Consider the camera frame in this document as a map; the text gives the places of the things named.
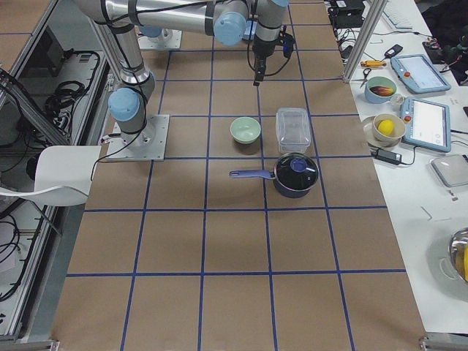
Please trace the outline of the robot arm by green bowl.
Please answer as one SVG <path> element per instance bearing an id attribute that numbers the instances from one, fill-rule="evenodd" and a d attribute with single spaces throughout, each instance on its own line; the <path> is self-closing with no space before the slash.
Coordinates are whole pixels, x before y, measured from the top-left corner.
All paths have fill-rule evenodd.
<path id="1" fill-rule="evenodd" d="M 281 29 L 288 1 L 76 1 L 78 9 L 111 33 L 123 87 L 110 95 L 109 108 L 124 145 L 133 150 L 154 143 L 146 117 L 154 75 L 146 68 L 135 29 L 145 34 L 165 29 L 205 34 L 225 46 L 237 45 L 248 19 L 257 20 L 253 39 L 254 84 L 264 80 L 266 62 L 285 41 Z"/>

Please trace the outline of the black gripper green side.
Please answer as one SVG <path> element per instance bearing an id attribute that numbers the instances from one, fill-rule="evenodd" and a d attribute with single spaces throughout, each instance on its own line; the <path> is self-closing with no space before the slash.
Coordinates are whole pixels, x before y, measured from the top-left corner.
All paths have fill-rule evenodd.
<path id="1" fill-rule="evenodd" d="M 266 72 L 266 59 L 272 56 L 277 40 L 265 41 L 263 39 L 254 39 L 253 52 L 254 52 L 254 81 L 253 86 L 259 86 L 265 78 Z"/>

